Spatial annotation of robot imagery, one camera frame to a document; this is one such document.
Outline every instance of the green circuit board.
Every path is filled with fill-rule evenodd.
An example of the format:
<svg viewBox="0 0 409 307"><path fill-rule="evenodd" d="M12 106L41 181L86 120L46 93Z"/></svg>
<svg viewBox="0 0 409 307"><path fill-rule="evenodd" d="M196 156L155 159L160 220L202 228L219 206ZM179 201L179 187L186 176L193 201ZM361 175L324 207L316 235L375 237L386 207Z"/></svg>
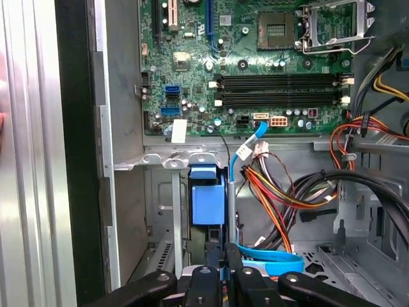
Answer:
<svg viewBox="0 0 409 307"><path fill-rule="evenodd" d="M216 89L209 88L215 74L281 75L281 74L336 74L351 71L349 52L305 56L293 46L302 33L295 11L303 0L189 0L176 1L178 30L163 24L169 19L169 11L163 8L168 0L139 0L141 25L141 70L150 79L150 87L143 98L144 132L147 135L168 134L173 118L188 120L187 134L211 135L206 126L214 126L217 119L219 130L224 135L252 134L254 113L268 113L268 117L285 116L285 127L269 127L268 134L331 133L339 125L346 105L322 106L264 106L246 107L215 106ZM209 3L212 11L212 36L208 35ZM266 21L266 36L276 38L279 48L270 48L270 40L261 37L260 25L271 19L271 14L281 14L286 23L279 21L274 26ZM155 25L160 21L160 29ZM332 37L346 37L353 32L353 6L339 6L333 10L320 10L318 38L321 42ZM245 60L245 70L239 62ZM178 99L167 99L164 87L180 87ZM178 114L161 110L179 107ZM306 116L310 108L316 116ZM249 118L248 125L237 125L241 116Z"/></svg>

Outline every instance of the blue sata port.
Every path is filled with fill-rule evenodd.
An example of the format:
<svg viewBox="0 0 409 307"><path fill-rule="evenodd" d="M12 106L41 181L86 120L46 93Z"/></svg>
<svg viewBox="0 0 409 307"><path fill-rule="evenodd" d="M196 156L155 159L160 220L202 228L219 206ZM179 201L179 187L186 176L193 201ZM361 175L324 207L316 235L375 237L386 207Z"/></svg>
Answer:
<svg viewBox="0 0 409 307"><path fill-rule="evenodd" d="M180 108L179 107L161 107L160 114L167 115L167 116L177 116L177 115L180 115Z"/></svg>
<svg viewBox="0 0 409 307"><path fill-rule="evenodd" d="M180 86L165 85L165 94L180 94Z"/></svg>

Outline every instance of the blue drive bracket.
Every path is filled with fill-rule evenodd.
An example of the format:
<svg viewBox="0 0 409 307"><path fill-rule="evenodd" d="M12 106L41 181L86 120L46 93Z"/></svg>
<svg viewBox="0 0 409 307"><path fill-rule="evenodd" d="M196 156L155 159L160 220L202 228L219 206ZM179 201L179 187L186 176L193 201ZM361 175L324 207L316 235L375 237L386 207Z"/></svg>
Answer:
<svg viewBox="0 0 409 307"><path fill-rule="evenodd" d="M217 170L214 165L192 166L190 179L216 180ZM225 207L224 176L215 185L192 186L192 224L223 225Z"/></svg>

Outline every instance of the black ram slot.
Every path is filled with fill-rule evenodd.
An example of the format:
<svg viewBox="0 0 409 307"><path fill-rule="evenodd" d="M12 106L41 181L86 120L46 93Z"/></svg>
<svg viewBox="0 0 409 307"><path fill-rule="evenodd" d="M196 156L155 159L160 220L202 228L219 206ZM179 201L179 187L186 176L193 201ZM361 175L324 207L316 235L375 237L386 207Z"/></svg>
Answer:
<svg viewBox="0 0 409 307"><path fill-rule="evenodd" d="M334 93L225 93L223 106L321 106L339 101Z"/></svg>
<svg viewBox="0 0 409 307"><path fill-rule="evenodd" d="M160 0L152 0L152 37L157 45L160 44L161 23L160 23Z"/></svg>
<svg viewBox="0 0 409 307"><path fill-rule="evenodd" d="M226 91L249 91L288 88L334 88L339 82L339 76L333 74L215 75L215 80Z"/></svg>

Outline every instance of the power connector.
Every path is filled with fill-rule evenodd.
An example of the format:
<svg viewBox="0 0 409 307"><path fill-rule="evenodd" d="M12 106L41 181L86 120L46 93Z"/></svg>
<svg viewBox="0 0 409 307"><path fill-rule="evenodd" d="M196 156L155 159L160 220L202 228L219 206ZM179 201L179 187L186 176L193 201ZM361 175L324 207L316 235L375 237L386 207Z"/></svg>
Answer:
<svg viewBox="0 0 409 307"><path fill-rule="evenodd" d="M254 145L252 158L254 159L261 154L263 154L263 157L268 158L268 143L266 141L261 141Z"/></svg>

